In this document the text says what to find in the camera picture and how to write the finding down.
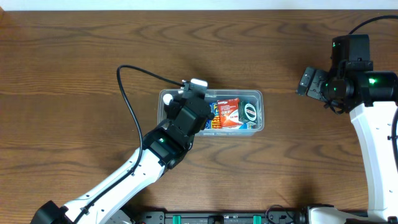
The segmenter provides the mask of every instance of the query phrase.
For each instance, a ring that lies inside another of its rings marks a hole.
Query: white background
[[[0,6],[5,11],[398,9],[398,0],[0,0]]]

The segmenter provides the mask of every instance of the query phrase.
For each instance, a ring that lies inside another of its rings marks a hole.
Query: clear plastic container
[[[162,90],[159,95],[159,106],[157,109],[157,123],[159,124],[166,118],[164,111],[163,96],[170,93],[178,94],[178,89]],[[229,100],[239,98],[241,101],[248,101],[256,107],[257,124],[252,129],[204,129],[196,136],[252,136],[254,133],[264,128],[264,104],[262,94],[258,90],[207,90],[205,101],[209,103],[217,102],[217,100]]]

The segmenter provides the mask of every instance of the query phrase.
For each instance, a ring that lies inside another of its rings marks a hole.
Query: circular logo
[[[244,106],[244,113],[251,121],[255,121],[257,118],[256,109],[250,103]]]

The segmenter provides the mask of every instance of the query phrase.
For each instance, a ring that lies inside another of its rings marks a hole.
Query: wooden tabletop
[[[139,146],[116,81],[120,64],[210,88],[262,92],[253,137],[197,137],[185,159],[132,199],[182,210],[265,210],[329,203],[365,210],[361,150],[348,114],[295,94],[305,67],[328,70],[331,39],[392,11],[4,12],[0,18],[0,222],[28,223],[110,175]],[[398,72],[398,22],[361,28],[375,70]],[[124,70],[146,133],[159,92]]]

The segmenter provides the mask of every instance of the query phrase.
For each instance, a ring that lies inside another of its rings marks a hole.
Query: cable
[[[138,136],[139,136],[139,154],[138,154],[138,158],[137,158],[136,163],[135,163],[134,166],[130,169],[129,172],[127,172],[127,173],[126,173],[124,176],[122,176],[119,180],[115,181],[115,183],[113,183],[113,184],[110,185],[108,188],[106,188],[106,189],[103,190],[101,193],[99,193],[92,201],[90,201],[86,206],[83,207],[83,209],[81,210],[81,212],[79,213],[79,215],[76,217],[76,219],[75,219],[75,221],[73,222],[73,224],[77,224],[77,223],[79,222],[79,220],[82,218],[82,216],[83,216],[84,214],[87,214],[87,213],[88,213],[88,209],[90,209],[90,207],[93,206],[94,203],[97,202],[103,195],[105,195],[105,194],[108,193],[110,190],[112,190],[115,186],[117,186],[120,182],[122,182],[122,181],[123,181],[125,178],[127,178],[129,175],[133,174],[134,171],[137,169],[137,166],[139,165],[140,161],[141,161],[142,151],[143,151],[143,149],[142,149],[142,132],[141,132],[141,128],[140,128],[140,126],[139,126],[139,123],[138,123],[136,114],[135,114],[134,111],[132,110],[132,107],[131,107],[131,105],[130,105],[129,99],[127,98],[126,93],[124,92],[124,88],[123,88],[123,85],[122,85],[122,80],[121,80],[121,77],[120,77],[120,70],[121,70],[122,68],[131,68],[131,69],[135,69],[135,70],[138,70],[138,71],[140,71],[140,72],[144,72],[144,73],[146,73],[146,74],[148,74],[148,75],[151,75],[151,76],[153,76],[153,77],[155,77],[155,78],[158,78],[158,79],[160,79],[160,80],[163,80],[163,81],[165,81],[165,82],[168,82],[168,83],[171,83],[171,84],[175,84],[175,85],[178,85],[178,86],[183,86],[183,84],[181,84],[181,83],[178,83],[178,82],[175,82],[175,81],[172,81],[172,80],[168,80],[168,79],[166,79],[166,78],[163,78],[163,77],[161,77],[161,76],[159,76],[159,75],[156,75],[156,74],[154,74],[154,73],[152,73],[152,72],[149,72],[149,71],[144,70],[144,69],[139,68],[139,67],[135,67],[135,66],[132,66],[132,65],[120,65],[120,66],[118,67],[118,69],[116,70],[116,78],[118,79],[119,89],[120,89],[120,92],[122,93],[122,96],[123,96],[124,101],[125,101],[126,104],[127,104],[127,107],[129,108],[129,111],[130,111],[130,113],[131,113],[131,116],[132,116],[134,122],[136,123],[137,130],[138,130]]]
[[[374,21],[378,21],[380,19],[398,19],[398,16],[396,15],[386,15],[386,16],[378,16],[369,20],[366,20],[365,22],[361,23],[360,25],[356,26],[353,30],[351,30],[351,32],[349,32],[348,34],[353,34],[357,29],[361,28],[362,26],[370,23],[370,22],[374,22]]]
[[[397,124],[398,124],[398,109],[396,110],[394,118],[392,119],[392,127],[391,127],[392,150],[394,151],[394,159],[396,160],[396,166],[398,171]]]
[[[269,217],[268,217],[268,212],[269,212],[273,207],[280,207],[280,208],[282,208],[282,209],[285,211],[286,215],[287,215],[289,218],[291,218],[291,219],[293,220],[292,222],[294,222],[293,216],[291,216],[291,215],[287,212],[287,210],[285,209],[285,207],[283,207],[283,206],[281,206],[281,205],[271,205],[271,206],[267,209],[267,211],[266,211],[266,219],[268,219],[268,221],[269,221],[270,223],[276,224],[276,223],[274,223],[273,221],[271,221],[271,220],[269,219]]]

